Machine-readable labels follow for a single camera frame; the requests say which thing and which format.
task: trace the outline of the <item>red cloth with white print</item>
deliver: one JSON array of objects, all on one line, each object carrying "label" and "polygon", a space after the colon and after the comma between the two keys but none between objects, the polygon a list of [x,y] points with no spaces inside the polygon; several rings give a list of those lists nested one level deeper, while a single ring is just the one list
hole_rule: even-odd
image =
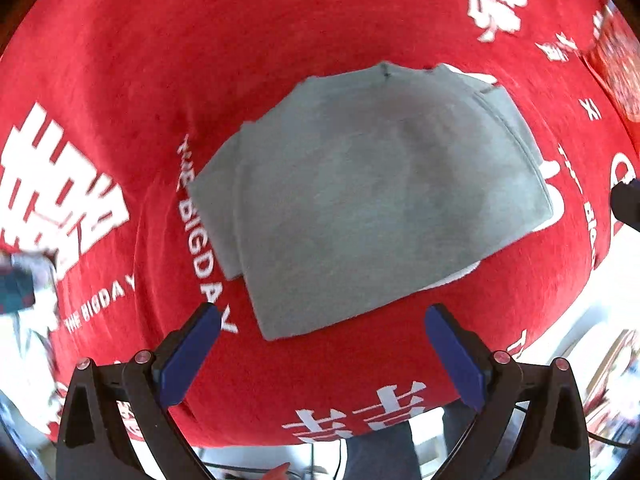
[{"label": "red cloth with white print", "polygon": [[[614,158],[618,178],[638,166],[598,83],[557,50],[561,34],[588,46],[605,1],[503,1],[39,0],[0,64],[0,237],[62,247],[58,379],[81,356],[108,364],[154,348],[209,298],[223,331],[176,423],[195,446],[294,444],[457,397],[424,333],[432,303],[494,349],[538,338],[607,254]],[[547,161],[554,223],[448,285],[267,342],[182,183],[298,82],[381,60],[495,76]]]}]

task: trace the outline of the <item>folded garment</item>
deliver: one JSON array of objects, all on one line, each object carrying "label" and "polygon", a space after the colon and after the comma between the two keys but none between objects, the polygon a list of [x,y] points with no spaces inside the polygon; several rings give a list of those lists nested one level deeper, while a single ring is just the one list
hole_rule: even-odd
[{"label": "folded garment", "polygon": [[552,216],[541,162],[503,88],[382,63],[298,85],[189,192],[273,340],[369,312],[527,235]]}]

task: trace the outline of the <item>blue gripper pad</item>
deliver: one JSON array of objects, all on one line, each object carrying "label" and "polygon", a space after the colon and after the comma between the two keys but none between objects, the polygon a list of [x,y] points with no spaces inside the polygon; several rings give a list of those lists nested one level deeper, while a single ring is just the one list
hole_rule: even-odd
[{"label": "blue gripper pad", "polygon": [[491,352],[474,332],[463,330],[441,304],[427,309],[424,325],[462,402],[481,412],[492,376]]},{"label": "blue gripper pad", "polygon": [[220,334],[222,317],[211,303],[201,304],[187,323],[171,332],[156,350],[152,377],[164,409],[180,404]]}]

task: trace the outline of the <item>metal pivot bolt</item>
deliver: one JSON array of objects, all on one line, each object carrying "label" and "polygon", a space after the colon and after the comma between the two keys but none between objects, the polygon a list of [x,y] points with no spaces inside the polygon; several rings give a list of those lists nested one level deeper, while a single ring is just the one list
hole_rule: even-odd
[{"label": "metal pivot bolt", "polygon": [[559,359],[556,359],[556,366],[560,368],[563,372],[565,372],[569,369],[569,361],[561,357]]},{"label": "metal pivot bolt", "polygon": [[76,363],[76,368],[78,368],[78,370],[86,370],[90,364],[91,364],[91,359],[89,359],[88,357],[82,357]]},{"label": "metal pivot bolt", "polygon": [[138,352],[136,354],[134,359],[139,365],[143,365],[144,363],[148,363],[149,360],[151,359],[151,352],[149,350],[141,350],[140,352]]},{"label": "metal pivot bolt", "polygon": [[511,356],[503,350],[499,350],[494,354],[494,361],[498,364],[505,365],[511,361]]}]

